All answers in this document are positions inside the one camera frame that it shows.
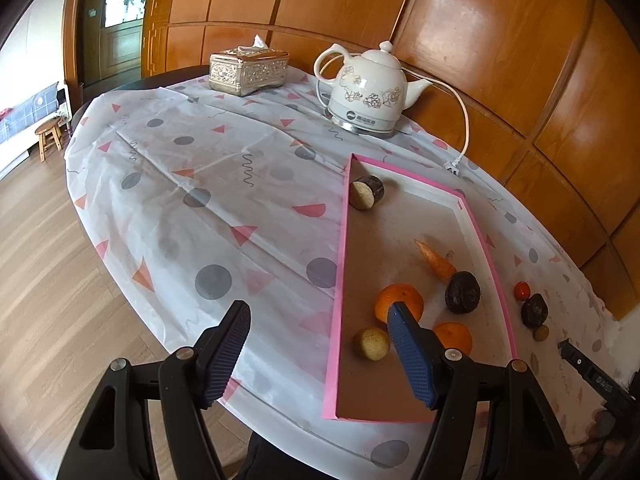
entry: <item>screw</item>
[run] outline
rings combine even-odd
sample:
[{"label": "screw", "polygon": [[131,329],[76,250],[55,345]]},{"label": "screw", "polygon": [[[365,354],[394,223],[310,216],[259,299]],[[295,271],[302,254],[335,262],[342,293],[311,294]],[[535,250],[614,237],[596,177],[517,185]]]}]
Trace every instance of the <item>screw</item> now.
[{"label": "screw", "polygon": [[462,352],[457,348],[447,348],[444,351],[444,357],[449,361],[460,361],[460,359],[462,359]]},{"label": "screw", "polygon": [[524,373],[527,371],[527,364],[520,359],[516,359],[511,363],[511,368],[513,368],[517,372]]},{"label": "screw", "polygon": [[175,356],[180,359],[180,361],[187,361],[193,357],[193,353],[193,348],[190,346],[183,346],[182,348],[178,348]]},{"label": "screw", "polygon": [[127,366],[127,360],[124,357],[118,357],[111,361],[109,368],[114,372],[117,372],[118,370],[122,370],[125,366]]}]

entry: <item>white patterned tablecloth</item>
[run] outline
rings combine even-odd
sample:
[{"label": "white patterned tablecloth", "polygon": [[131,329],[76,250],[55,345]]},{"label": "white patterned tablecloth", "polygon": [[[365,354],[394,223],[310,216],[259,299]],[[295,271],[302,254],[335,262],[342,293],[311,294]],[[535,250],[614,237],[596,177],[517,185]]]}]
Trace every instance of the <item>white patterned tablecloth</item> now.
[{"label": "white patterned tablecloth", "polygon": [[[361,153],[460,190],[478,220],[529,363],[570,443],[600,398],[559,359],[570,336],[607,372],[610,315],[546,229],[466,158],[406,118],[391,140],[327,121],[315,78],[240,98],[206,78],[170,88],[108,92],[88,107],[65,153],[68,190],[98,254],[169,352],[247,301],[252,330],[222,399],[280,449],[339,479],[409,478],[428,424],[321,418],[345,165]],[[519,280],[544,295],[551,335],[521,323]],[[478,427],[484,426],[481,417]],[[481,438],[465,478],[475,478]]]}]

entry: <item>blue plaid bedding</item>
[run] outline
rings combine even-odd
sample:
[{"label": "blue plaid bedding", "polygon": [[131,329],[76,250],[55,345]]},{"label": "blue plaid bedding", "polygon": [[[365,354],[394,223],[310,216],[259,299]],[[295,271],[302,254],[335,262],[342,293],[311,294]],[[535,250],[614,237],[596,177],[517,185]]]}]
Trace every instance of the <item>blue plaid bedding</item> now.
[{"label": "blue plaid bedding", "polygon": [[58,84],[54,83],[11,110],[7,117],[0,121],[0,142],[5,142],[55,112],[58,109],[57,93]]}]

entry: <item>cherry tomato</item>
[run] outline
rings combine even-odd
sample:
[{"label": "cherry tomato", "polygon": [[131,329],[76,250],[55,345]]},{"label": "cherry tomato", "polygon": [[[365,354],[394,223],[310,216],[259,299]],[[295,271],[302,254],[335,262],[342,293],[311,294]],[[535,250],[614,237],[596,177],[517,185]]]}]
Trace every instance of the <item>cherry tomato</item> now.
[{"label": "cherry tomato", "polygon": [[527,282],[518,282],[516,286],[513,287],[513,295],[516,297],[516,300],[524,301],[528,300],[531,295],[531,289],[529,288],[529,283]]}]

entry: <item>kettle lid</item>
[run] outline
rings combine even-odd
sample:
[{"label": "kettle lid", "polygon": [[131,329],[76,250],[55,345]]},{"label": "kettle lid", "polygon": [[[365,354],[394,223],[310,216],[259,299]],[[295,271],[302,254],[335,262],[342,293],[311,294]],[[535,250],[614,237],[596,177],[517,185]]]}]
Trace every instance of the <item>kettle lid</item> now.
[{"label": "kettle lid", "polygon": [[383,41],[380,43],[380,50],[367,50],[366,52],[363,52],[362,57],[364,59],[369,59],[374,63],[380,63],[380,65],[400,70],[400,62],[395,56],[390,54],[392,48],[393,45],[390,41]]}]

